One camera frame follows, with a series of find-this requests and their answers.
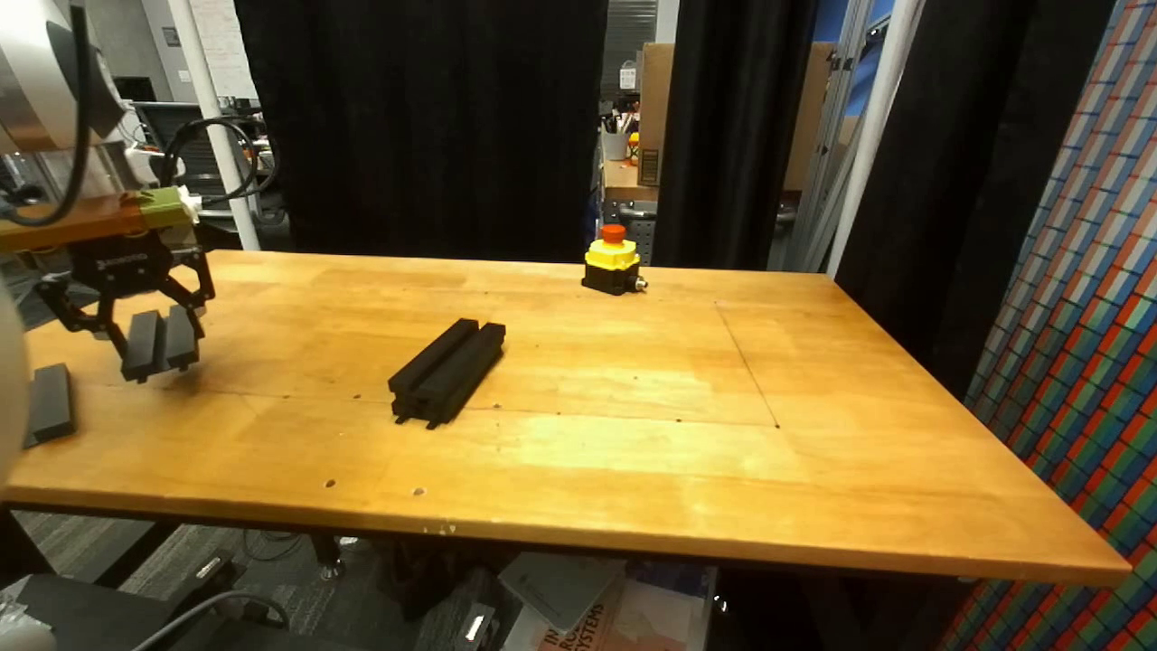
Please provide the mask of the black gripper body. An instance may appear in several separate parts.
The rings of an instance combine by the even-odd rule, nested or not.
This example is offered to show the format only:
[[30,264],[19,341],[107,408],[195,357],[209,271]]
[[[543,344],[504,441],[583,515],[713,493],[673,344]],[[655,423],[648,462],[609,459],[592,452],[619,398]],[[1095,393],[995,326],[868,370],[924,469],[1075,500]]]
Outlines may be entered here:
[[203,310],[216,288],[195,232],[147,232],[71,241],[66,269],[42,271],[31,292],[68,332],[114,332],[114,304],[163,292]]

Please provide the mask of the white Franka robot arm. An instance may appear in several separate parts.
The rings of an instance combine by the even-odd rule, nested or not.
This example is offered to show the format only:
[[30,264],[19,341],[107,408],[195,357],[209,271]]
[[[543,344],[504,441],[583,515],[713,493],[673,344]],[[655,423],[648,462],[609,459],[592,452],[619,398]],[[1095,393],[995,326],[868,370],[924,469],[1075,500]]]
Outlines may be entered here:
[[0,249],[34,271],[66,328],[107,341],[139,379],[198,362],[213,275],[198,198],[132,126],[83,0],[0,3]]

